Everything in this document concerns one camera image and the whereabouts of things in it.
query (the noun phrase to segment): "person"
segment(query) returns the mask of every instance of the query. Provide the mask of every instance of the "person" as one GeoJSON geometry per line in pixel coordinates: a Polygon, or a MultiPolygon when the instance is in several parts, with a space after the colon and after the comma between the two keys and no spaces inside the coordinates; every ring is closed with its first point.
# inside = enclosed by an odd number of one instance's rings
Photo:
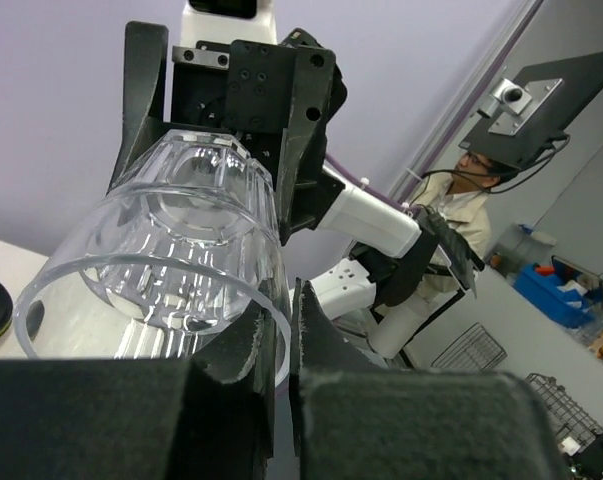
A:
{"type": "MultiPolygon", "coordinates": [[[[516,170],[474,152],[466,152],[454,170],[460,175],[441,172],[428,176],[412,196],[410,205],[434,208],[483,258],[491,237],[484,204],[490,189],[512,180],[516,170]]],[[[443,259],[435,254],[431,263],[443,265],[443,259]]],[[[385,358],[394,358],[434,312],[435,297],[457,288],[454,278],[424,275],[415,293],[401,305],[377,307],[375,312],[384,318],[368,334],[370,348],[385,358]]]]}

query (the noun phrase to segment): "plastic container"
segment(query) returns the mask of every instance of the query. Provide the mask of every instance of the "plastic container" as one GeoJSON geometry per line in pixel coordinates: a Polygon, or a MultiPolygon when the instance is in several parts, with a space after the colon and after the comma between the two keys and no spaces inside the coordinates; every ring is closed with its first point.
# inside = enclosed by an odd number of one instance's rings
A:
{"type": "Polygon", "coordinates": [[[579,328],[594,320],[592,313],[568,305],[568,302],[582,301],[583,297],[574,290],[562,292],[557,287],[563,284],[557,275],[540,275],[528,265],[521,270],[514,288],[548,318],[564,327],[579,328]]]}
{"type": "Polygon", "coordinates": [[[14,312],[23,350],[188,356],[255,301],[279,327],[280,383],[290,304],[273,199],[270,174],[234,137],[169,132],[24,289],[14,312]]]}

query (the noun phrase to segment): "metal dish rack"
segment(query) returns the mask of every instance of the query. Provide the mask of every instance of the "metal dish rack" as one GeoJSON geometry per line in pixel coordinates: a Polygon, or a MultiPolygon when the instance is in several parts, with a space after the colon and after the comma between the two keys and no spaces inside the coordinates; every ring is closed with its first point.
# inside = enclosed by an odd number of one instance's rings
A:
{"type": "Polygon", "coordinates": [[[491,370],[508,355],[480,323],[468,328],[433,362],[432,367],[458,372],[491,370]]]}
{"type": "Polygon", "coordinates": [[[603,433],[601,425],[557,384],[556,378],[531,373],[526,380],[545,404],[557,445],[570,437],[582,451],[603,433]]]}

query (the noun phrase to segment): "blue plastic container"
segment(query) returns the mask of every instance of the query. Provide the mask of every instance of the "blue plastic container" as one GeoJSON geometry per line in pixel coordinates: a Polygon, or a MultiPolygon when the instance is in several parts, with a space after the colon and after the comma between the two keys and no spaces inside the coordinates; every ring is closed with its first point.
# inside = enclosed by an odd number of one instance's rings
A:
{"type": "Polygon", "coordinates": [[[558,276],[539,275],[532,265],[528,265],[521,270],[514,288],[548,318],[564,327],[579,328],[594,320],[592,313],[568,305],[568,302],[578,302],[583,298],[578,292],[562,292],[557,288],[564,284],[558,276]]]}

